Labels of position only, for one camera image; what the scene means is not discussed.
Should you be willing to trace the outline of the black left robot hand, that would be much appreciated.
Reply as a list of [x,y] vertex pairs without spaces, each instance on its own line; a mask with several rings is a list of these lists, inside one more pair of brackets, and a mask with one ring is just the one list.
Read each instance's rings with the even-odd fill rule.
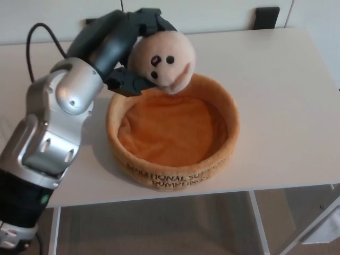
[[149,81],[127,69],[128,57],[138,37],[149,37],[175,27],[161,16],[158,8],[141,8],[135,12],[112,11],[87,24],[71,43],[66,56],[91,65],[108,90],[126,97],[139,96],[154,88]]

